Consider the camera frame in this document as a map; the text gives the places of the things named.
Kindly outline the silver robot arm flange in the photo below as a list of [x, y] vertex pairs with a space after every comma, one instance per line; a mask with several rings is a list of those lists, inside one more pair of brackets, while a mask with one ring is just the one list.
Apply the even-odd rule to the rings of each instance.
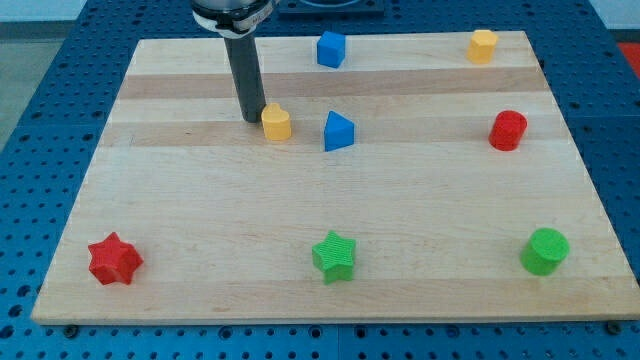
[[240, 39], [256, 30], [279, 0], [191, 0], [196, 23], [224, 38]]

